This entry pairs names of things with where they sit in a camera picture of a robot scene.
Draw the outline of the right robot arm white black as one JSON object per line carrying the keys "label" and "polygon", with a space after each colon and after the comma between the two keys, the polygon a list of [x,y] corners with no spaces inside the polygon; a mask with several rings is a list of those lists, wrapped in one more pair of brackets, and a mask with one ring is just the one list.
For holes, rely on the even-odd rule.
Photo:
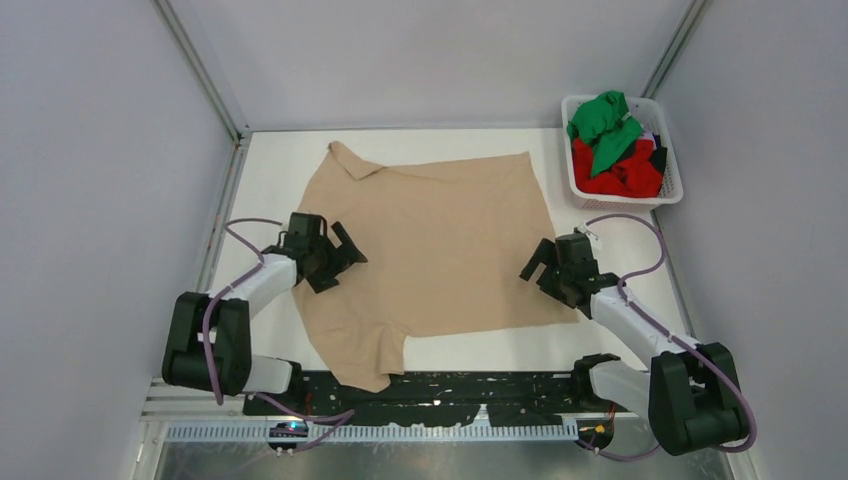
{"label": "right robot arm white black", "polygon": [[589,232],[541,240],[520,277],[601,325],[645,366],[629,367],[614,355],[581,359],[570,385],[577,406],[591,411],[608,401],[637,414],[670,455],[752,446],[757,425],[731,352],[662,324],[625,279],[600,271]]}

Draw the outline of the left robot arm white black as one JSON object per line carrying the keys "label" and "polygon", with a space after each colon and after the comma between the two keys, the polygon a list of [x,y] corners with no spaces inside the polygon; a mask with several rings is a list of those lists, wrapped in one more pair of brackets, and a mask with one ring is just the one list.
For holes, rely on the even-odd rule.
{"label": "left robot arm white black", "polygon": [[233,237],[256,256],[255,264],[217,290],[187,291],[175,301],[161,376],[171,386],[226,396],[268,393],[280,412],[298,412],[307,398],[293,378],[295,366],[252,350],[251,322],[273,300],[305,284],[317,294],[339,284],[338,277],[368,259],[340,222],[294,212],[274,244],[257,248]]}

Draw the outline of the beige t shirt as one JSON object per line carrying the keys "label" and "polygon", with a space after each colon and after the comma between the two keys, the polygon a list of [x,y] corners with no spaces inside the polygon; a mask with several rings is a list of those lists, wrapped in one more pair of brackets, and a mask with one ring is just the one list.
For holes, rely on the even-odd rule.
{"label": "beige t shirt", "polygon": [[404,370],[410,337],[573,323],[521,279],[555,231],[528,153],[384,166],[334,141],[299,206],[340,223],[365,256],[292,294],[336,380],[371,393]]}

